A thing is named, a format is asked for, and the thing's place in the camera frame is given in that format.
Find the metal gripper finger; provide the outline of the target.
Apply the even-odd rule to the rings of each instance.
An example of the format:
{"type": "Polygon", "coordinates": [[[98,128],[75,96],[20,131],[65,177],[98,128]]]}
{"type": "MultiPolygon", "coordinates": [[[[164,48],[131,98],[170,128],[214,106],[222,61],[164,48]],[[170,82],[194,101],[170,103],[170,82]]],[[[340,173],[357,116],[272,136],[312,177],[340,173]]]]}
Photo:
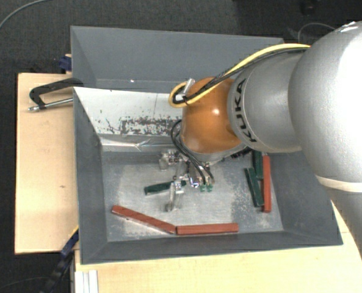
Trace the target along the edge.
{"type": "Polygon", "coordinates": [[[169,191],[169,200],[165,205],[165,210],[167,212],[171,212],[174,209],[175,204],[175,193],[176,193],[176,186],[174,182],[171,182],[170,191],[169,191]]]}
{"type": "Polygon", "coordinates": [[[175,193],[173,198],[173,204],[175,209],[180,209],[182,207],[184,197],[184,184],[183,181],[175,183],[175,193]]]}

